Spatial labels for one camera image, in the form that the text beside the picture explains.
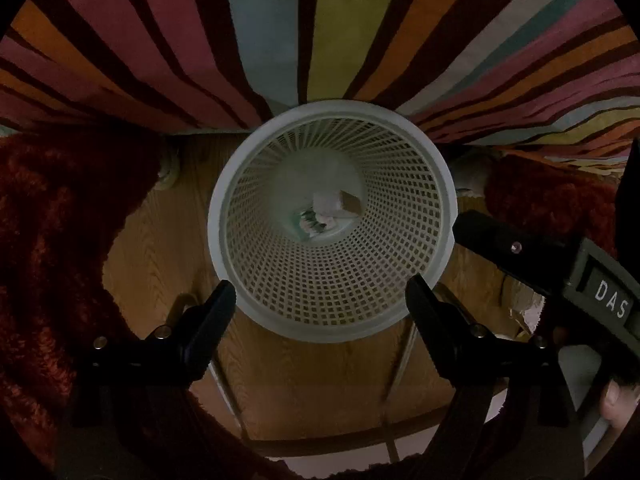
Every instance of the silver bolt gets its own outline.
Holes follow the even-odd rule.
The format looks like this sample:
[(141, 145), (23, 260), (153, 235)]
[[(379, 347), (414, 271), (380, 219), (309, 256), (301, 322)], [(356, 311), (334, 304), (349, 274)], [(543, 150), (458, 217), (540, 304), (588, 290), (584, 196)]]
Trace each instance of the silver bolt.
[(102, 350), (105, 346), (107, 346), (108, 342), (109, 341), (107, 340), (107, 338), (101, 335), (100, 337), (94, 339), (94, 348), (96, 350)]
[(168, 325), (159, 326), (154, 330), (156, 339), (167, 339), (171, 335), (171, 327)]
[(471, 332), (471, 335), (473, 337), (477, 337), (478, 339), (487, 337), (489, 335), (487, 327), (481, 324), (471, 325), (471, 327), (469, 327), (469, 331)]
[(533, 344), (540, 349), (545, 349), (547, 346), (546, 339), (539, 335), (533, 336)]

